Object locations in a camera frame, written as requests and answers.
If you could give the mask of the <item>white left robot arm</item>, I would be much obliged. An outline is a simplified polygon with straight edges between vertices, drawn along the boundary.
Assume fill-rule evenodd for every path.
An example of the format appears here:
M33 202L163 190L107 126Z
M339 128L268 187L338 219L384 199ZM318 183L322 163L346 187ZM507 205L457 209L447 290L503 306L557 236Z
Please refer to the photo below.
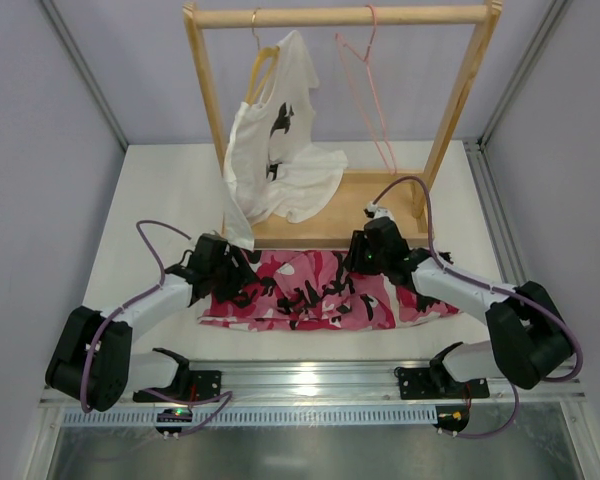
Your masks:
M86 413L110 409L129 391L184 400L187 359L164 348L135 354L133 344L200 300L234 299L256 275L239 247L214 234L201 235L180 262L159 272L156 285L118 307L81 305L69 314L45 373L49 388L79 401Z

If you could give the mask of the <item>pink camouflage trousers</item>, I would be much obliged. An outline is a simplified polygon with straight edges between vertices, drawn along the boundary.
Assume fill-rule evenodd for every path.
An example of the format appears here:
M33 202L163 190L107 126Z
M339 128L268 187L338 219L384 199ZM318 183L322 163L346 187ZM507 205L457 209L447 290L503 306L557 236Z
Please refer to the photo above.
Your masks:
M257 280L232 300L212 297L199 324L249 332L391 330L460 312L396 287L383 275L350 272L342 251L258 250L244 255Z

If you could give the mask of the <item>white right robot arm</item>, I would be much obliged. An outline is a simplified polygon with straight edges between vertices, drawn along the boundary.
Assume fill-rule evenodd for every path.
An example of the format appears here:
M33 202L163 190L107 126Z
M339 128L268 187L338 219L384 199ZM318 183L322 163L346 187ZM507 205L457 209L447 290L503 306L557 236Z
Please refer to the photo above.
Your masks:
M421 309L448 304L486 325L488 340L455 343L430 360L429 381L443 394L493 376L530 390L541 381L554 381L553 371L567 359L582 358L573 333L541 285L490 283L457 270L432 247L410 248L387 217L353 232L347 260L351 271L383 275L413 293Z

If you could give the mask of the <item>pink wire clothes hanger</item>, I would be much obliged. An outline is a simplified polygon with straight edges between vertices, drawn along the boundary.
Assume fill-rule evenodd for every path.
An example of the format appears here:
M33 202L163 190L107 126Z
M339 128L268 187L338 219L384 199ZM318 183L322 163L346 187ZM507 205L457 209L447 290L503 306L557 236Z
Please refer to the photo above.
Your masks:
M378 28L377 14L373 5L367 4L366 8L371 14L372 26L364 50L357 50L341 33L335 34L335 42L354 105L364 122L370 139L375 145L385 168L390 174L396 174L396 155L389 139L386 119L371 65L373 46Z

